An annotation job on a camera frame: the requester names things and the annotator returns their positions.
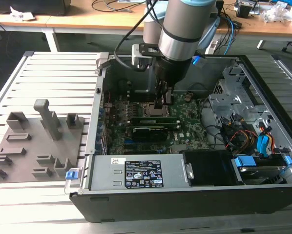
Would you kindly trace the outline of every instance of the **gray 3d printed holder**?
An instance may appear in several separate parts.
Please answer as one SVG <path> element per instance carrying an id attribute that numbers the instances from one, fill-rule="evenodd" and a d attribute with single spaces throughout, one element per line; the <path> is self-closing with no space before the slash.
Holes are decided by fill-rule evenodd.
<path id="1" fill-rule="evenodd" d="M 10 113 L 0 144 L 0 183 L 64 180 L 76 166 L 84 118 L 75 113 L 58 118 L 48 106 L 47 99 L 36 100 L 42 118 Z"/>

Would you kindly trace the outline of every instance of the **white paper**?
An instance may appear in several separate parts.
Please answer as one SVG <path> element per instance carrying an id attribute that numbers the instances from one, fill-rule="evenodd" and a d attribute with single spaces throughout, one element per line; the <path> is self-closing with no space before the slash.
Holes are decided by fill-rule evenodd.
<path id="1" fill-rule="evenodd" d="M 34 20 L 35 17 L 32 15 L 31 12 L 20 12 L 14 10 L 12 7 L 10 7 L 10 16 L 16 20 L 16 21 L 24 21 L 24 20 Z"/>
<path id="2" fill-rule="evenodd" d="M 124 165 L 124 163 L 125 163 L 125 157 L 112 157 L 111 158 L 111 164 Z"/>

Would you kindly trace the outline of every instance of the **computer case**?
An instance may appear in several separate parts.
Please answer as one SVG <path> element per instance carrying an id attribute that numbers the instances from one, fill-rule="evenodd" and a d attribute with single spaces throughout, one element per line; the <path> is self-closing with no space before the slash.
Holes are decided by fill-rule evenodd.
<path id="1" fill-rule="evenodd" d="M 20 12 L 64 16 L 71 0 L 0 0 L 0 14 L 10 13 L 10 7 Z"/>

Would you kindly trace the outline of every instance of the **power supply label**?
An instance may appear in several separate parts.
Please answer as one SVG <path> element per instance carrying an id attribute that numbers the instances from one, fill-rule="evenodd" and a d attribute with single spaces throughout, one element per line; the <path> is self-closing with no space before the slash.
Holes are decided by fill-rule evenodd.
<path id="1" fill-rule="evenodd" d="M 126 161 L 125 187 L 127 189 L 162 188 L 164 179 L 160 160 Z"/>

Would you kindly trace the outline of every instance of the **white sticker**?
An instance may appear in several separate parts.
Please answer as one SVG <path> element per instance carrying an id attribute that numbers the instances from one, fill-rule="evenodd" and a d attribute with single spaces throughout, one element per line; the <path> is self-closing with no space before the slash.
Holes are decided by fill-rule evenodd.
<path id="1" fill-rule="evenodd" d="M 125 163 L 125 157 L 112 157 L 111 164 L 123 164 Z"/>

